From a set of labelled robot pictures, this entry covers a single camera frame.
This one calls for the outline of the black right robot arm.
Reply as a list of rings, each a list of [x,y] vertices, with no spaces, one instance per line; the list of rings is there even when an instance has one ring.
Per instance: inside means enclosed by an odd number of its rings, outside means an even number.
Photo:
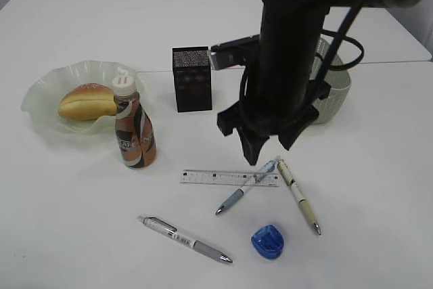
[[[245,159],[256,164],[276,136],[290,149],[318,118],[332,61],[364,7],[411,7],[421,0],[261,0],[256,36],[221,43],[208,57],[215,70],[243,66],[238,101],[217,116],[223,135],[237,131]]]

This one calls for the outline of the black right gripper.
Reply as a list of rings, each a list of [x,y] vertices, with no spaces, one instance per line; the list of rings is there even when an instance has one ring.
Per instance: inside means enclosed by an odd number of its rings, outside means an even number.
[[[216,123],[224,136],[232,134],[237,128],[244,158],[250,166],[255,166],[269,136],[278,135],[280,144],[289,151],[301,133],[318,117],[319,112],[314,105],[309,105],[299,115],[281,116],[273,112],[261,112],[247,97],[241,97],[228,109],[217,114]]]

